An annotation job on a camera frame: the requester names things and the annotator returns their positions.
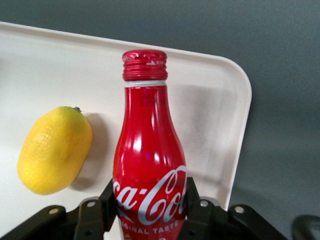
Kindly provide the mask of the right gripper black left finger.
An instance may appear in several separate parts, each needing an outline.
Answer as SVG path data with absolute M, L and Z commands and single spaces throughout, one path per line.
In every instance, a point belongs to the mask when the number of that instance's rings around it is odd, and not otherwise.
M 117 215 L 113 182 L 99 197 L 84 199 L 66 212 L 64 206 L 47 206 L 1 237 L 2 240 L 102 240 Z

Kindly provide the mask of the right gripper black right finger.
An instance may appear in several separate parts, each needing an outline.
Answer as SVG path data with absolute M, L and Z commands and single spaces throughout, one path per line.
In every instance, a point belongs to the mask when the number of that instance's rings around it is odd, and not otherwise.
M 192 177 L 186 182 L 187 219 L 179 240 L 285 240 L 286 237 L 253 208 L 236 204 L 222 209 L 218 200 L 199 196 Z

